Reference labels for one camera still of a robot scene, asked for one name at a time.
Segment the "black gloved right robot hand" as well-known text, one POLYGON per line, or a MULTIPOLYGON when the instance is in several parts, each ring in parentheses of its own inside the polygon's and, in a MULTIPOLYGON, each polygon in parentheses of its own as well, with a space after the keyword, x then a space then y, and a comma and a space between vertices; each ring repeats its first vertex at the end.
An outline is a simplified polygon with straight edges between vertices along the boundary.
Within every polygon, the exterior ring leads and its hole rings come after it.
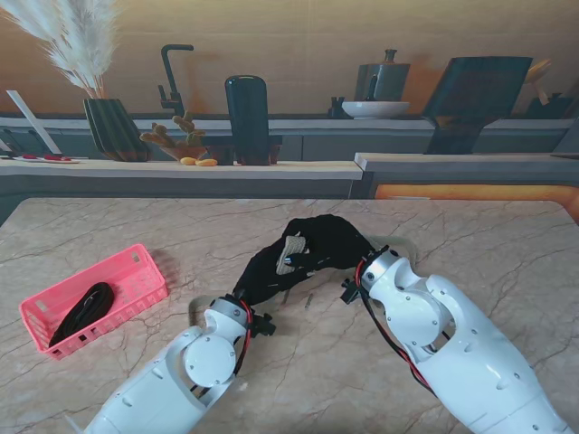
POLYGON ((334 214, 294 219, 282 237, 286 237, 286 247, 279 263, 293 269, 296 265, 292 257, 298 253, 326 251, 337 263, 333 269, 350 269, 375 252, 375 248, 354 225, 334 214))

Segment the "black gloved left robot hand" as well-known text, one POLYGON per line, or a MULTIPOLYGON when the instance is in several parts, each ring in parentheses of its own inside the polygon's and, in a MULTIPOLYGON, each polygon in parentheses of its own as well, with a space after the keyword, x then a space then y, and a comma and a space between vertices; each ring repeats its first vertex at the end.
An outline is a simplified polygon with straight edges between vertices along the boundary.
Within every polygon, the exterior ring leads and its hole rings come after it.
POLYGON ((337 267, 326 251, 298 253, 292 257, 296 268, 280 275, 278 262, 285 247, 286 237, 282 237, 255 254, 237 281, 233 295, 249 306, 258 305, 307 280, 314 271, 337 267))

